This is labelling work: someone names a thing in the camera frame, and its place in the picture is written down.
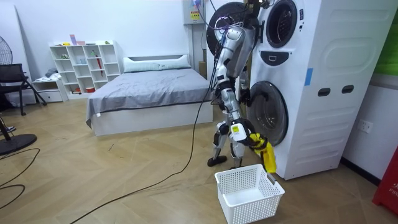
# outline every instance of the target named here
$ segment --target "washing machine door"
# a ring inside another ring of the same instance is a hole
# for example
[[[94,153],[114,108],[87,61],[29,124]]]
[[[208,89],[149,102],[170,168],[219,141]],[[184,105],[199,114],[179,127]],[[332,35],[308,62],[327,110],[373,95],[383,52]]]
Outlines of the washing machine door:
[[[276,146],[285,138],[288,127],[288,114],[285,100],[272,83],[255,83],[251,89],[252,105],[248,108],[248,119],[255,132],[263,134]]]
[[[272,7],[266,27],[269,45],[281,48],[292,38],[297,23],[297,8],[292,0],[280,0]]]

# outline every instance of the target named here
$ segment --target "plastic basket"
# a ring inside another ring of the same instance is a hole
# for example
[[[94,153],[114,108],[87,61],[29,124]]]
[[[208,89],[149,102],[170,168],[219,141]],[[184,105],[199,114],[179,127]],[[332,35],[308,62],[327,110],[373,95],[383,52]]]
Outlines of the plastic basket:
[[[261,165],[218,172],[215,177],[218,200],[228,224],[250,223],[274,216],[285,193]]]

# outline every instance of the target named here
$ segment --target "red object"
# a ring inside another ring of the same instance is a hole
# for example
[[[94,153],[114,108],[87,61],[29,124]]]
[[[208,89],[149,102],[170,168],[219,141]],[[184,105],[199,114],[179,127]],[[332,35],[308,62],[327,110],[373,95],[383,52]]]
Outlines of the red object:
[[[97,62],[98,62],[99,69],[102,69],[101,62],[100,62],[99,58],[97,58]]]
[[[89,87],[89,88],[86,88],[86,91],[87,91],[87,93],[94,93],[95,89],[94,89],[94,87]]]
[[[398,214],[398,148],[390,164],[387,167],[386,173],[381,180],[379,188],[373,197],[373,203],[376,205],[384,205],[390,208],[393,212]]]

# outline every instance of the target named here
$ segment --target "white pillow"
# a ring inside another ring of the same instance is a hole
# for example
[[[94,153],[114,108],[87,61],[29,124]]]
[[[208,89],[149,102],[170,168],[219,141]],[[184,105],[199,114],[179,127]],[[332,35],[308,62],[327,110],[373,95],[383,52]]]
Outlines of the white pillow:
[[[178,69],[178,68],[191,68],[188,61],[188,55],[183,55],[177,59],[165,59],[153,61],[158,63],[159,70]]]
[[[123,58],[124,73],[127,72],[144,72],[159,71],[160,65],[154,61],[133,61],[127,57]]]

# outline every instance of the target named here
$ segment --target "wooden floor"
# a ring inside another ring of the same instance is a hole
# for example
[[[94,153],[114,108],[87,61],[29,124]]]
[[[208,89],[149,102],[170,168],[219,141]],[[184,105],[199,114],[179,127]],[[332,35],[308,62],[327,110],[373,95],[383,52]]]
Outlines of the wooden floor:
[[[85,124],[85,100],[27,106],[2,114],[14,134],[33,133],[41,148],[33,165],[10,184],[26,191],[0,210],[0,223],[70,223],[115,197],[157,182],[187,162],[192,126],[95,137]],[[216,193],[214,173],[229,169],[232,159],[213,168],[215,124],[199,124],[194,154],[185,172],[149,190],[109,204],[78,223],[226,223]],[[228,147],[223,154],[228,154]],[[0,161],[0,184],[32,160],[30,151]],[[243,165],[259,159],[246,151]],[[398,217],[371,203],[376,187],[343,165],[298,179],[278,179],[286,193],[276,216],[257,223],[398,223]],[[0,206],[21,189],[0,191]]]

